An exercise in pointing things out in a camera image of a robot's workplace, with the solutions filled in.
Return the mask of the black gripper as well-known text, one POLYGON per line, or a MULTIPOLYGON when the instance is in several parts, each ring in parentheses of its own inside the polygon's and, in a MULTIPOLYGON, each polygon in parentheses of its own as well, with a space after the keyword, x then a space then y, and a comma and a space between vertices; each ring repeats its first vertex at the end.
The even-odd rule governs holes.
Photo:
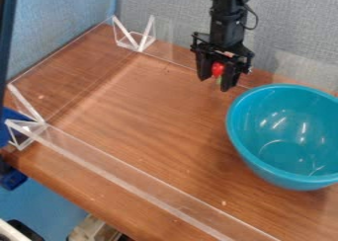
POLYGON ((226 63, 221 76, 221 91, 228 92, 237 86, 241 73, 249 74, 253 71, 256 54, 241 41, 225 47, 222 44, 210 41, 210 34, 194 32, 191 37, 190 50, 195 54, 198 78, 203 81, 211 77, 213 59, 220 59, 226 63))

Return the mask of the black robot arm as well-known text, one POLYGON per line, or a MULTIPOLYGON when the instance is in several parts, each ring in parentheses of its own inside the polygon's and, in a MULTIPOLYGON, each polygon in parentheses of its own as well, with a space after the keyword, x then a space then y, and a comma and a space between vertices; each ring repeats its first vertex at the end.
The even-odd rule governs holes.
POLYGON ((248 2, 250 0, 211 0, 210 33, 193 33, 190 50, 195 54, 197 75, 201 81, 214 76, 220 80, 221 91, 237 86, 241 74, 253 71, 256 54, 245 47, 248 15, 257 13, 248 2))

